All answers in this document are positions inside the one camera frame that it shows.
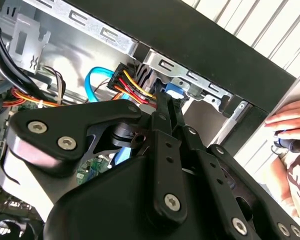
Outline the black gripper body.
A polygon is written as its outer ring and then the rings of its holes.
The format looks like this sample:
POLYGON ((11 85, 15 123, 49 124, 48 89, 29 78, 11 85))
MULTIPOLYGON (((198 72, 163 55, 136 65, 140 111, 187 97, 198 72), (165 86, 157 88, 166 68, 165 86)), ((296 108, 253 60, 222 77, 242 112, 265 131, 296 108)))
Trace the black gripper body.
POLYGON ((153 183, 145 157, 121 164, 65 194, 43 230, 46 240, 300 240, 300 227, 250 177, 230 187, 226 166, 197 156, 172 189, 153 183))

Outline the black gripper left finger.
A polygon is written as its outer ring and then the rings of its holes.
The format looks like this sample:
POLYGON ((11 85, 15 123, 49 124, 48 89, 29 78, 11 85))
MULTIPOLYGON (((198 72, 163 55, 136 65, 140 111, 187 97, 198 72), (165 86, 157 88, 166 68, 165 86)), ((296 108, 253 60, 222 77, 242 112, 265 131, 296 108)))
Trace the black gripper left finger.
POLYGON ((133 155, 118 166, 144 157, 152 183, 171 191, 182 170, 174 130, 183 125, 180 102, 164 93, 157 95, 152 113, 124 99, 18 112, 9 122, 4 160, 16 186, 7 191, 33 205, 47 222, 56 203, 83 185, 75 180, 79 166, 122 147, 132 148, 133 155))

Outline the person hand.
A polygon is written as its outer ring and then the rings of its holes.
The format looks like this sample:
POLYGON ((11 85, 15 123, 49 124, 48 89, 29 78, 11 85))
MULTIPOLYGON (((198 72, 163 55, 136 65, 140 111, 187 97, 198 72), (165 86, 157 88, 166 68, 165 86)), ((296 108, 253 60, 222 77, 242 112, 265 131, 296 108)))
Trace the person hand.
POLYGON ((265 127, 273 131, 300 130, 300 100, 292 102, 265 120, 265 127))

